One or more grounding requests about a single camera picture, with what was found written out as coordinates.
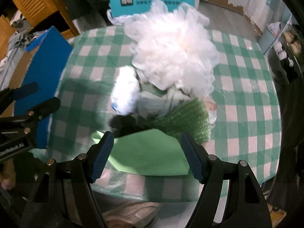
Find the person's left hand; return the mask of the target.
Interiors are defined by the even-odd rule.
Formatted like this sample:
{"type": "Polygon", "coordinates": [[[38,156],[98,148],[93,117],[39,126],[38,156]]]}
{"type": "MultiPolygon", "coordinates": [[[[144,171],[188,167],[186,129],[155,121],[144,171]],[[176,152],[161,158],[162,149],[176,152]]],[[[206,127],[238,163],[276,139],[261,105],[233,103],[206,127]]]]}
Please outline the person's left hand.
{"type": "Polygon", "coordinates": [[[14,170],[13,159],[3,163],[3,169],[1,170],[1,186],[4,190],[11,190],[15,187],[16,173],[14,170]]]}

